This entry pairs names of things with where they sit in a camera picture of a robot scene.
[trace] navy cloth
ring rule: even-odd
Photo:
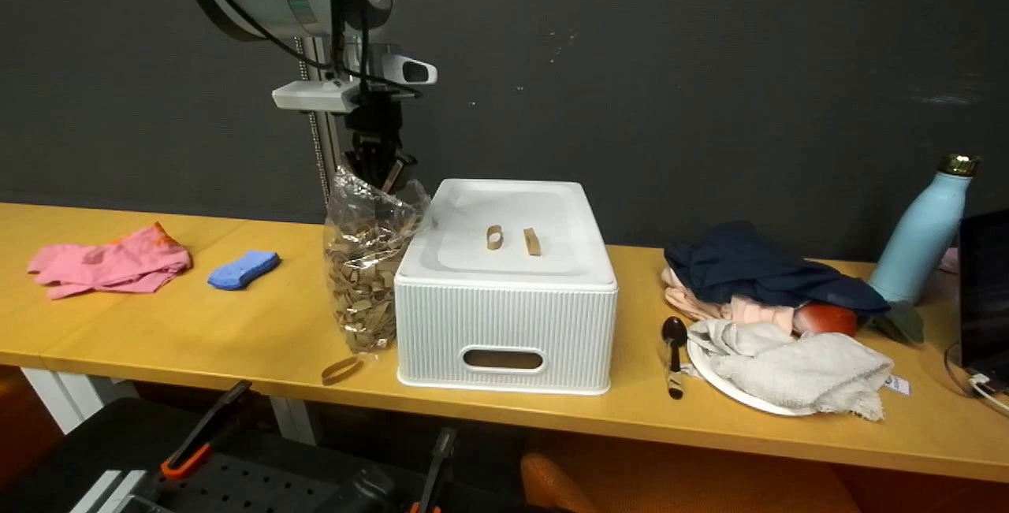
[[[704,302],[725,304],[741,295],[771,306],[816,300],[866,314],[890,310],[862,279],[786,252],[749,221],[722,223],[695,244],[665,251],[680,282]]]

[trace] white storage box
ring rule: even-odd
[[[599,395],[616,278],[579,184],[446,180],[396,274],[400,381]],[[503,243],[487,247],[487,228]],[[532,227],[542,254],[527,250]]]

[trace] table leg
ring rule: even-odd
[[[64,434],[112,401],[136,397],[136,389],[129,382],[29,368],[21,368],[21,373]]]
[[[319,428],[315,417],[299,399],[270,397],[276,424],[281,427],[281,435],[289,440],[316,445],[319,441]]]

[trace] light blue water bottle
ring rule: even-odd
[[[938,172],[904,212],[869,280],[889,302],[918,301],[964,216],[967,187],[981,157],[948,155]]]

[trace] white plate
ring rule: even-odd
[[[730,381],[718,377],[718,375],[711,369],[711,362],[707,350],[693,341],[687,341],[687,354],[690,355],[690,363],[693,364],[697,373],[699,373],[701,377],[707,380],[712,387],[721,391],[725,395],[728,395],[728,397],[736,399],[736,401],[742,402],[743,405],[781,416],[806,416],[816,413],[816,411],[810,407],[802,409],[789,409],[778,405],[772,405],[767,401],[745,393],[742,389],[736,387]]]

